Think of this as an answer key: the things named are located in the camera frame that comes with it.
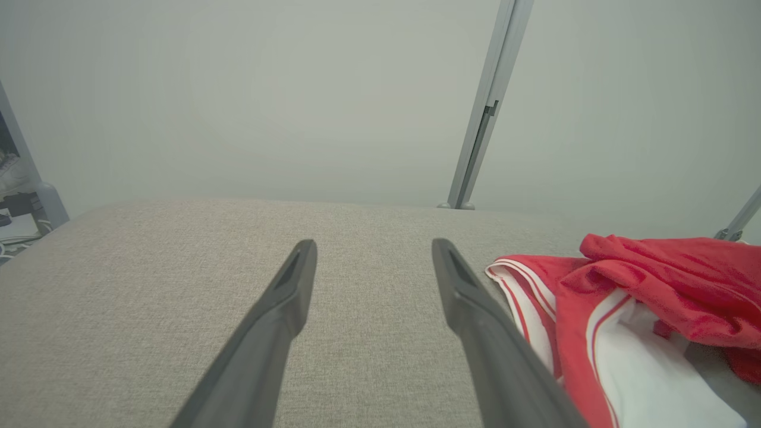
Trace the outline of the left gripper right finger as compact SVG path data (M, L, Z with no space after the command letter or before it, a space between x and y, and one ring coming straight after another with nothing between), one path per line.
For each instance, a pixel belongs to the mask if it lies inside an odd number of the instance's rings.
M585 427L587 422L452 242L432 241L446 323L464 347L486 427Z

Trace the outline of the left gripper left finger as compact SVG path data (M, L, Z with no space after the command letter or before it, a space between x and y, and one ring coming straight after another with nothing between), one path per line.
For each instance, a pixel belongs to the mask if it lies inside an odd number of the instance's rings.
M307 322L317 246L302 240L188 396L173 427L271 427L291 342Z

